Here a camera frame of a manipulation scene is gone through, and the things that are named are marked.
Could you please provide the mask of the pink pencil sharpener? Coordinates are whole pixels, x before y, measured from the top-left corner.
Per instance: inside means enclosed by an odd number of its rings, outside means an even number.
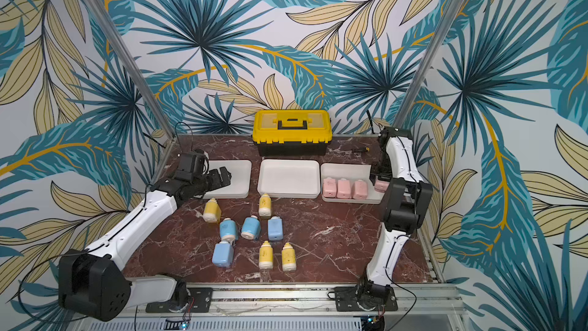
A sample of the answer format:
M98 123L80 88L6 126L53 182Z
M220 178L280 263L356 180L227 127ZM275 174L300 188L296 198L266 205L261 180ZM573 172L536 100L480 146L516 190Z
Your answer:
M339 179L337 181L337 199L352 198L352 182L348 179Z
M338 193L338 183L334 178L324 178L322 181L322 196L325 198L335 198Z
M374 183L374 189L376 192L386 193L389 185L390 185L390 182L388 182L388 181L376 179L375 183Z
M352 186L352 198L355 200L365 200L368 197L368 184L366 181L358 179Z

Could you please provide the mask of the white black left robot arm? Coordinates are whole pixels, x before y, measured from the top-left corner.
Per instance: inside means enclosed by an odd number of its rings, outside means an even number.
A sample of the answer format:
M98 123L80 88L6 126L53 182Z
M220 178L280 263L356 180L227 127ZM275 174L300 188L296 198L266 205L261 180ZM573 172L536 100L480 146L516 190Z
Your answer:
M127 217L84 250L70 250L59 260L59 306L101 321L114 319L126 308L151 303L167 303L175 312L186 311L191 300L180 277L130 280L123 270L136 249L168 216L196 196L229 186L231 178L224 166L212 169L203 150L180 153L174 174L147 188L142 202Z

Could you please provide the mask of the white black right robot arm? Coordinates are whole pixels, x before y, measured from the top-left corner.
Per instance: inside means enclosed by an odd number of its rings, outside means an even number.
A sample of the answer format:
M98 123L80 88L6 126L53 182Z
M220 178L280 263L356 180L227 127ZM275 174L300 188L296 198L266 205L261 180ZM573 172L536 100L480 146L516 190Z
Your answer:
M405 243L424 223L433 187L419 173L410 131L384 128L378 135L382 159L377 178L389 185L381 200L381 230L375 253L356 288L361 306L386 307L393 294L393 272Z

